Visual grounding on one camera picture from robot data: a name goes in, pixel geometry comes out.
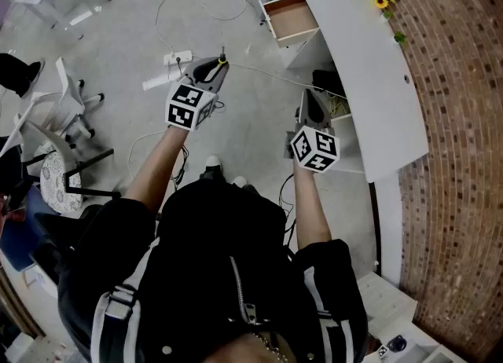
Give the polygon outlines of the chair with patterned cushion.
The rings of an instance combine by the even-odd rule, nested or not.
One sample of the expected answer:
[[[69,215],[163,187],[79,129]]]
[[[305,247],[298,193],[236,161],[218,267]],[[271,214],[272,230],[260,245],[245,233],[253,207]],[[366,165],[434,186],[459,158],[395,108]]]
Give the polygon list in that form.
[[[7,211],[18,208],[34,184],[45,203],[63,215],[80,209],[89,196],[120,198],[118,191],[82,184],[82,172],[112,156],[112,148],[80,162],[62,137],[21,120],[8,137],[0,137],[0,145],[0,195],[7,197]]]

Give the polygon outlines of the white curved desk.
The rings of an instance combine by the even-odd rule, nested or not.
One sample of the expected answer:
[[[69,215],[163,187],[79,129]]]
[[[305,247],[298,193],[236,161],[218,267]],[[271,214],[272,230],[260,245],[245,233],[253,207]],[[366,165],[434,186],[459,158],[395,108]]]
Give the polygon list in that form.
[[[402,198],[398,172],[428,154],[413,77],[372,0],[306,0],[339,73],[351,113],[333,120],[343,154],[335,169],[362,173],[376,192],[380,272],[398,285]]]

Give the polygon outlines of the black box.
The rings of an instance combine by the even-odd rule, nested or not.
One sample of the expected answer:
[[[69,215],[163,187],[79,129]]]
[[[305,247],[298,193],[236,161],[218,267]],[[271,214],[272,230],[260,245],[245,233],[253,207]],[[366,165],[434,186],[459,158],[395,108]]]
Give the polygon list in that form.
[[[312,85],[318,92],[326,92],[331,96],[346,98],[342,81],[337,71],[314,70]]]

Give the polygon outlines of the blue seat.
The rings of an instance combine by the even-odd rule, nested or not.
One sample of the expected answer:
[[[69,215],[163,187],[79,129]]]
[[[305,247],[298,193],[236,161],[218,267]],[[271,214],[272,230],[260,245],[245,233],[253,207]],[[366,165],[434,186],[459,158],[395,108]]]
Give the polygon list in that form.
[[[8,220],[0,237],[0,251],[17,272],[22,272],[34,264],[30,253],[37,247],[42,236],[35,220],[39,196],[39,191],[32,187],[27,195],[25,220]]]

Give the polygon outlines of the person's black trousers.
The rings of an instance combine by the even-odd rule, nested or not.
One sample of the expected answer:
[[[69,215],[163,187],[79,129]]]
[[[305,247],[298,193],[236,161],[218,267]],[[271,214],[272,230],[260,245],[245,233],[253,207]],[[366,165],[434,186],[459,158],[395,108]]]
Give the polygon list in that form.
[[[219,183],[228,184],[228,181],[223,175],[222,167],[205,167],[204,172],[200,174],[200,180],[213,180]],[[259,195],[259,192],[251,184],[247,184],[245,187],[240,189]]]

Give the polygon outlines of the person's black striped jacket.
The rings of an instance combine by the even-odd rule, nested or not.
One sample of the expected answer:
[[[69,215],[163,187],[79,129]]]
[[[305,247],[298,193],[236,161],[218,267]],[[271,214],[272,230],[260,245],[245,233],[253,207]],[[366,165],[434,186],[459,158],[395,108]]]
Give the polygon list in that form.
[[[300,362],[361,363],[368,324],[348,246],[330,240],[290,255],[284,231],[275,203],[215,180],[178,190],[160,220],[139,201],[111,200],[61,273],[61,320],[89,358],[99,298],[147,258],[141,363],[201,363],[255,330],[282,336]]]

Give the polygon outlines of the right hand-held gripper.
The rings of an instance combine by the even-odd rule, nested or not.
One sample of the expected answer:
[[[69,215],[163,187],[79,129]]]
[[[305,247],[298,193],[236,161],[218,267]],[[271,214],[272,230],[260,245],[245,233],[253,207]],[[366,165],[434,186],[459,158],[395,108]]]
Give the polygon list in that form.
[[[324,101],[309,89],[304,89],[297,109],[298,121],[326,121],[324,123],[296,122],[295,130],[285,139],[285,159],[298,163],[309,171],[323,173],[340,160],[340,139],[335,136],[331,115]]]

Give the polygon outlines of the white low cabinet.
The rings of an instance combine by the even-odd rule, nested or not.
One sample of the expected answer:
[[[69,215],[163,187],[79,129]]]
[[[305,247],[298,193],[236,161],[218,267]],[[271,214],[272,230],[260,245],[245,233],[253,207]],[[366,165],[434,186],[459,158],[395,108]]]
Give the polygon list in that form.
[[[369,326],[369,349],[362,363],[467,363],[413,323],[417,301],[375,273],[358,280]],[[407,340],[393,353],[387,343],[397,335]]]

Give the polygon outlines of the white office chair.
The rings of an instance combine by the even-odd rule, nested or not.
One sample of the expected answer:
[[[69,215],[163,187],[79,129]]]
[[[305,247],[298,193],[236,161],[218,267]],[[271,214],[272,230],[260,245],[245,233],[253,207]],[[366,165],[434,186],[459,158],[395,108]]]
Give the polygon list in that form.
[[[83,98],[85,86],[83,79],[75,79],[63,57],[56,61],[56,69],[61,81],[61,90],[56,93],[34,92],[35,103],[30,119],[36,125],[54,132],[66,142],[79,131],[84,138],[95,136],[95,129],[90,128],[85,120],[85,112],[90,105],[102,102],[103,93]]]

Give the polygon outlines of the white power strip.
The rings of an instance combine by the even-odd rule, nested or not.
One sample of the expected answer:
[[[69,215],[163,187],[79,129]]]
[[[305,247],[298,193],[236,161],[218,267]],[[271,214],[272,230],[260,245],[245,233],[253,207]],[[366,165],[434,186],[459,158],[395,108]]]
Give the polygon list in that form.
[[[193,52],[191,50],[168,53],[165,54],[163,57],[163,63],[165,66],[168,67],[172,65],[190,63],[192,60],[193,60]]]

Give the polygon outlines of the person's right forearm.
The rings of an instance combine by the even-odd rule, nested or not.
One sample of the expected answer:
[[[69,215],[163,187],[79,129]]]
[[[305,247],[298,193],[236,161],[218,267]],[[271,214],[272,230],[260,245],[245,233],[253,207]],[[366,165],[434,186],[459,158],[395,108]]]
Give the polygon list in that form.
[[[310,244],[330,241],[332,234],[321,205],[313,172],[300,167],[294,160],[293,174],[298,249],[304,249]]]

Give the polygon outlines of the white wooden drawer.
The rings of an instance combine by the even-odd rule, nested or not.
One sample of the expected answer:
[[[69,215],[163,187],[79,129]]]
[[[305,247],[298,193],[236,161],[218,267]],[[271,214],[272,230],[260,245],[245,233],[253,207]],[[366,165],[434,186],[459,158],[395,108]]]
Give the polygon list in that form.
[[[279,48],[303,43],[318,30],[306,0],[259,1],[259,5]]]

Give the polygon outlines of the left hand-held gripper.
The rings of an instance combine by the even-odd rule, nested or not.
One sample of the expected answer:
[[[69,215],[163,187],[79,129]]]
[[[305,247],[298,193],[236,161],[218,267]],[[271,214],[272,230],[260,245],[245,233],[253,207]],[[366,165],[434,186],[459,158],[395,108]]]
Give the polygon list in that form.
[[[229,71],[220,57],[205,57],[191,63],[184,76],[192,85],[173,82],[167,95],[165,123],[184,130],[196,130],[211,116],[218,92]]]

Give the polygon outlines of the person's left forearm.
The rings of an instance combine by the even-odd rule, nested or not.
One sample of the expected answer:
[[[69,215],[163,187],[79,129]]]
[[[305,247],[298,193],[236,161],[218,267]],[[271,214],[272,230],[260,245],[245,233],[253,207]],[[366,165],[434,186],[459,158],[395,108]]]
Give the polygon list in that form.
[[[126,191],[125,198],[143,203],[157,214],[162,206],[174,164],[189,132],[176,126],[165,134],[151,151]]]

